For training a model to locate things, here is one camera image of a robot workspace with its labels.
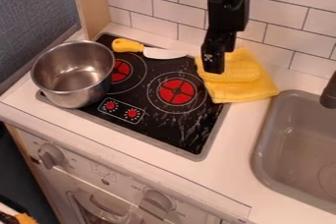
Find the red stove knob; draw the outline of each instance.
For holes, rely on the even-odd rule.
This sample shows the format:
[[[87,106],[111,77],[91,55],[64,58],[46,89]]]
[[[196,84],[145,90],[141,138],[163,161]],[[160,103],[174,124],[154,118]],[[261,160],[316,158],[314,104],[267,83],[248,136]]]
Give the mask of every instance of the red stove knob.
[[[129,118],[135,118],[138,116],[138,111],[136,109],[130,109],[127,113]]]
[[[115,102],[110,101],[110,102],[107,102],[107,103],[105,104],[105,106],[106,106],[106,108],[107,108],[108,110],[113,110],[113,109],[116,108],[117,105],[116,105]]]

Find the faucet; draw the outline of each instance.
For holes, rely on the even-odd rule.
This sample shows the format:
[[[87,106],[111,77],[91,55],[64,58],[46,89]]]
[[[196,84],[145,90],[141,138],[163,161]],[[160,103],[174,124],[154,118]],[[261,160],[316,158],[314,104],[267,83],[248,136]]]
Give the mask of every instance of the faucet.
[[[319,98],[320,104],[328,109],[336,109],[336,72]]]

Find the burner ring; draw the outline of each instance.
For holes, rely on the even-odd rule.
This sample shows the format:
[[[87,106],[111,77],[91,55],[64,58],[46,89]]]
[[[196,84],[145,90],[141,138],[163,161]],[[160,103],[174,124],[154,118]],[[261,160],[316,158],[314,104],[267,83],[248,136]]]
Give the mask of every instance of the burner ring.
[[[128,61],[116,59],[114,66],[111,74],[112,84],[126,81],[133,73],[133,67]]]
[[[176,78],[162,82],[156,93],[157,97],[168,105],[183,106],[196,98],[197,89],[189,80]]]
[[[141,84],[147,76],[147,65],[141,56],[134,53],[115,53],[115,57],[116,63],[120,63],[120,65],[115,65],[116,68],[119,69],[117,71],[115,70],[115,72],[122,72],[124,75],[117,76],[118,80],[113,82],[112,72],[111,85],[108,94],[119,94],[127,92]]]
[[[184,114],[197,110],[205,102],[207,90],[197,76],[185,72],[169,72],[149,83],[147,98],[160,111]]]

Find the oven knob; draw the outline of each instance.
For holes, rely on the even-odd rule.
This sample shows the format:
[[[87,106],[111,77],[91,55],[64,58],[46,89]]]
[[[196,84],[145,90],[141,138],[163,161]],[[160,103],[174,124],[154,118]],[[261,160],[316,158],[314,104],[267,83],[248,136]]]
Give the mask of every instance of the oven knob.
[[[136,109],[130,109],[127,112],[129,118],[136,118],[138,116],[138,111]]]
[[[118,108],[118,104],[115,101],[109,101],[105,104],[106,109],[115,111]]]
[[[64,163],[63,152],[51,143],[44,143],[38,150],[38,157],[42,160],[46,169],[50,170],[56,165]]]
[[[174,207],[172,201],[166,195],[158,191],[148,190],[140,202],[140,208],[164,220],[167,213]]]

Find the yellow knife handle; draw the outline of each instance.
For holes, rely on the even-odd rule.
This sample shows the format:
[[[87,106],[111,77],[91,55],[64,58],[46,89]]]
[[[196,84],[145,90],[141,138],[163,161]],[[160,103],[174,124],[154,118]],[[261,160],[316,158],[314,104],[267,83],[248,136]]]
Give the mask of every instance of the yellow knife handle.
[[[128,39],[115,39],[112,42],[112,49],[115,52],[143,52],[144,46],[136,41]]]

